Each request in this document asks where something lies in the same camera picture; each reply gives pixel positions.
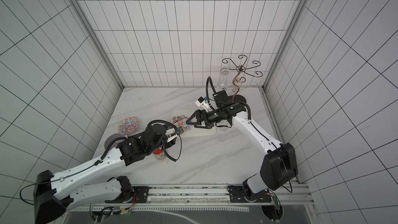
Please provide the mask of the pile of colourful candies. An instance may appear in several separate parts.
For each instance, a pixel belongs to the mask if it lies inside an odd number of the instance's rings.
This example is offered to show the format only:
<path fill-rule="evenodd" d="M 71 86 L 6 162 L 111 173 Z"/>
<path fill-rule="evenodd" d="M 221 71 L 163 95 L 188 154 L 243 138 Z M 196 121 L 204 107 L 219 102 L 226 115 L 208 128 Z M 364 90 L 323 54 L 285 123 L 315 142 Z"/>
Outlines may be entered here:
<path fill-rule="evenodd" d="M 172 117 L 172 123 L 176 126 L 185 126 L 188 118 L 185 115 L 178 115 Z"/>

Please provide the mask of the colourful candy jar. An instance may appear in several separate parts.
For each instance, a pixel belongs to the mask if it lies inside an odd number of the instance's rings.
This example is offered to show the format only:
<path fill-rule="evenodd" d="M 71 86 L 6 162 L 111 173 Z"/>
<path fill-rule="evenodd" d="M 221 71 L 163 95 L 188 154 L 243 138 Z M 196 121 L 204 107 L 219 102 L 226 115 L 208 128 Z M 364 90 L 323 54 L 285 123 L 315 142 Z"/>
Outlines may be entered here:
<path fill-rule="evenodd" d="M 176 123 L 175 126 L 177 127 L 178 135 L 182 135 L 183 133 L 191 130 L 191 125 L 188 125 L 182 121 Z"/>

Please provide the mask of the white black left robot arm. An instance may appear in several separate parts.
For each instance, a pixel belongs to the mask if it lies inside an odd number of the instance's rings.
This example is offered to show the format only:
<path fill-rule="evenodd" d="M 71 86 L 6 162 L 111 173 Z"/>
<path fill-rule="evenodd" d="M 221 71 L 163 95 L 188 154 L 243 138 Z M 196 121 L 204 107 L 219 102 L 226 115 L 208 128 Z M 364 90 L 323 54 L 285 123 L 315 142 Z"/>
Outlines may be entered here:
<path fill-rule="evenodd" d="M 151 121 L 139 134 L 113 139 L 103 154 L 74 168 L 53 173 L 45 170 L 31 184 L 34 222 L 48 224 L 76 207 L 100 201 L 118 204 L 134 198 L 135 190 L 126 176 L 113 182 L 92 185 L 90 182 L 115 170 L 145 159 L 156 150 L 166 150 L 180 136 L 168 121 Z"/>

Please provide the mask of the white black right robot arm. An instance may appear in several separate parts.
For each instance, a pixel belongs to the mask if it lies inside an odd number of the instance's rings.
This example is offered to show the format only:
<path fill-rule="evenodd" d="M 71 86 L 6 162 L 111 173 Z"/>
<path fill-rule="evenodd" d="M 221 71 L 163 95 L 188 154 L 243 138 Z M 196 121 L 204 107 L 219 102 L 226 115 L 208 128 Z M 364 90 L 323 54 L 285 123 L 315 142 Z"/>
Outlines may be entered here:
<path fill-rule="evenodd" d="M 284 184 L 290 184 L 298 175 L 294 147 L 283 144 L 261 128 L 252 118 L 251 109 L 246 102 L 230 101 L 225 90 L 217 92 L 211 77 L 207 78 L 205 88 L 213 91 L 215 106 L 211 105 L 209 96 L 199 98 L 196 105 L 201 109 L 188 118 L 187 124 L 199 129 L 212 129 L 222 127 L 221 122 L 227 121 L 229 128 L 237 128 L 257 145 L 263 155 L 260 171 L 242 184 L 244 199 L 255 202 L 262 194 L 268 195 Z"/>

